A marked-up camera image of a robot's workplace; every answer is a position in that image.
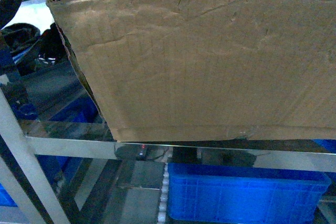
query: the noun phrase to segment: blue plastic crate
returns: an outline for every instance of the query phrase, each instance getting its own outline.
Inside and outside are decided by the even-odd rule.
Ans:
[[[331,184],[324,173],[169,164],[168,213],[176,220],[307,224]]]
[[[336,140],[315,139],[314,142],[326,148],[329,152],[336,153]]]
[[[17,206],[1,184],[0,184],[0,206],[6,206],[6,207]]]

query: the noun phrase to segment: metal frame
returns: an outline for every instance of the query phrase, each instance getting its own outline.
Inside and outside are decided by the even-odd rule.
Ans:
[[[35,155],[71,156],[100,159],[120,159],[116,156],[116,150],[122,147],[139,148],[139,143],[117,143],[109,134],[109,129],[102,124],[83,123],[55,123],[39,121],[16,120],[2,90],[0,90],[0,134],[8,148],[14,155],[32,188],[39,197],[41,203],[50,215],[53,223],[88,223],[93,212],[84,214],[79,211],[75,203],[75,193],[71,191],[69,197],[65,192],[70,192],[65,187],[60,194],[56,193],[49,184]],[[320,170],[324,172],[336,172],[336,155],[319,147],[313,141],[217,141],[217,142],[173,142],[173,143],[149,143],[155,146],[156,152],[148,160],[155,162],[170,162],[175,147],[186,147],[195,150],[198,156],[206,152],[231,152],[236,154],[251,154],[263,156],[264,162],[257,165],[265,168]],[[286,164],[272,162],[279,156],[285,156]],[[135,157],[123,159],[135,160]],[[202,160],[203,164],[212,164]],[[27,214],[30,210],[24,206],[21,209]],[[32,223],[39,222],[38,217],[33,218]]]

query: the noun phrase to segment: stainless steel bar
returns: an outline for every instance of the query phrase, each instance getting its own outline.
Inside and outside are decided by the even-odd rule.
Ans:
[[[5,161],[0,156],[0,183],[6,189],[6,191],[13,198],[14,202],[18,205],[20,210],[25,213],[30,223],[44,224],[45,221],[36,209],[33,202],[20,185],[20,183],[15,178],[12,171],[7,167]],[[0,207],[0,223],[1,222],[17,222],[28,223],[28,220],[24,217],[22,213],[16,207]]]
[[[104,158],[118,159],[115,155],[116,150],[125,146],[133,146],[139,148],[136,143],[116,143],[105,141],[87,141],[87,140],[71,140],[59,138],[44,138],[28,136],[27,140],[33,148],[35,154],[41,155],[62,155],[72,157],[87,158]],[[162,158],[155,159],[155,162],[169,162],[172,156],[172,145],[151,145],[156,149],[160,149],[161,153],[165,153]],[[272,148],[263,149],[243,149],[239,148],[212,148],[212,147],[189,147],[196,148],[200,156],[205,154],[215,154],[218,156],[225,155],[228,151],[230,155],[251,155],[256,158],[255,167],[275,168],[275,169],[296,169],[296,170],[316,170],[322,172],[336,172],[336,155],[332,153],[319,152],[295,152],[295,151],[278,151]],[[135,156],[124,157],[125,160],[135,160]],[[221,163],[213,163],[213,158],[202,159],[202,164],[221,165]]]
[[[44,222],[29,221],[18,207],[0,206],[0,224],[32,224]]]
[[[320,202],[318,207],[329,224],[336,223],[336,204]]]
[[[70,224],[70,221],[51,188],[38,160],[26,141],[5,96],[0,90],[0,134],[34,191],[56,224]]]

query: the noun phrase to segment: cardboard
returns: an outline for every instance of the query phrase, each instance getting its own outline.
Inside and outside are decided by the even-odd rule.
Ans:
[[[336,0],[48,5],[118,141],[336,136]]]

